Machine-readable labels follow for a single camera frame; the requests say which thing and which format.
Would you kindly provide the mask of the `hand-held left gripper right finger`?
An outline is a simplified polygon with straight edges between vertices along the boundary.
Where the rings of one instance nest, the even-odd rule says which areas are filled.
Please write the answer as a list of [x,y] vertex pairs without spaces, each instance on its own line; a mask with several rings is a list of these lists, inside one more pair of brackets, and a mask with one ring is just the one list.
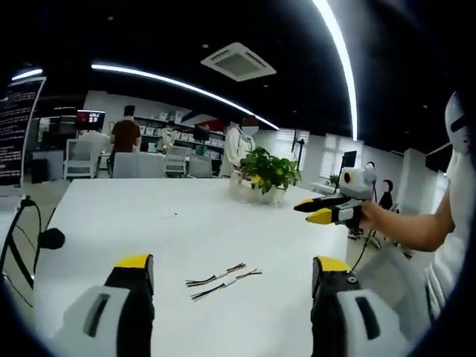
[[398,315],[341,260],[312,263],[313,356],[405,356]]

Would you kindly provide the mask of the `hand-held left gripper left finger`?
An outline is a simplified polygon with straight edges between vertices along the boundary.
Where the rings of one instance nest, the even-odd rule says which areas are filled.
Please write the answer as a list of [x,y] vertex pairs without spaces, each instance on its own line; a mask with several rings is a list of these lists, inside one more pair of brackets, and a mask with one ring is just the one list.
[[150,356],[153,256],[117,262],[102,286],[92,286],[64,312],[51,339],[58,356]]

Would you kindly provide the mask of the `person's right hand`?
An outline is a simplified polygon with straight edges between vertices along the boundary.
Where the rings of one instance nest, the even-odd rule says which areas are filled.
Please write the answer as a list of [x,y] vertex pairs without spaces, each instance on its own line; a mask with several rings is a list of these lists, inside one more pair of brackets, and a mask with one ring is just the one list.
[[359,227],[367,230],[387,233],[390,211],[385,210],[372,201],[364,201],[361,205],[361,218]]

